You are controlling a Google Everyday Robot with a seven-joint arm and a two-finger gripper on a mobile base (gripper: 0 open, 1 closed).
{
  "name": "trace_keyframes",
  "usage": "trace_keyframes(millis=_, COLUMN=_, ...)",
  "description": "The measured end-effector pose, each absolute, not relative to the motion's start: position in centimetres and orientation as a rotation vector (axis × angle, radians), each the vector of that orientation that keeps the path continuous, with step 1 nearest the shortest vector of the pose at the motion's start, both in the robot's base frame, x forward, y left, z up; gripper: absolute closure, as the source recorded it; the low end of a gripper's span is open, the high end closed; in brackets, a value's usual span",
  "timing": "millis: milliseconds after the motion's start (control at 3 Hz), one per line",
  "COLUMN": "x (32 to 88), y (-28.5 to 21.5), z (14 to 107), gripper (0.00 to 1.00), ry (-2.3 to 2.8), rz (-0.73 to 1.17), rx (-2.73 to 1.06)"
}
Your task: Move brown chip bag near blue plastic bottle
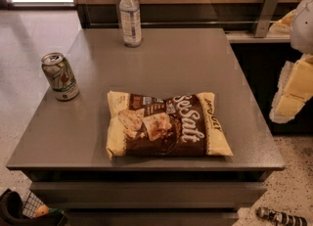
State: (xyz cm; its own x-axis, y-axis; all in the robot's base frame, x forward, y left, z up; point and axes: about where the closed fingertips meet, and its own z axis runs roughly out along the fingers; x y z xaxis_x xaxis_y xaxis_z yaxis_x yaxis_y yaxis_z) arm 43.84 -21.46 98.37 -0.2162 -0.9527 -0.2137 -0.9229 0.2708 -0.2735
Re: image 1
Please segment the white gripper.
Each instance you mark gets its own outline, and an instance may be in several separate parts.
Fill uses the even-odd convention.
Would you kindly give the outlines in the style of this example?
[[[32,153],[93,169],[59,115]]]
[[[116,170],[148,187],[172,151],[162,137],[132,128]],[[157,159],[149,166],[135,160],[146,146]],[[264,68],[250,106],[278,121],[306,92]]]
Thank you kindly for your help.
[[[303,54],[295,63],[286,61],[282,67],[269,117],[275,123],[287,123],[312,97],[313,56]]]

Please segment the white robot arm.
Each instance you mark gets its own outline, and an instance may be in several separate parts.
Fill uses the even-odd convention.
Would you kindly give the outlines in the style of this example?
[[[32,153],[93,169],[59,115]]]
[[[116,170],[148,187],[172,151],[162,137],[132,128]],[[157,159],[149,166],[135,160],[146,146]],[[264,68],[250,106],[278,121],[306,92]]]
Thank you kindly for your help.
[[[295,63],[286,61],[281,69],[269,113],[275,123],[294,119],[313,97],[313,0],[302,0],[282,23],[286,21],[291,23],[291,46],[302,56]]]

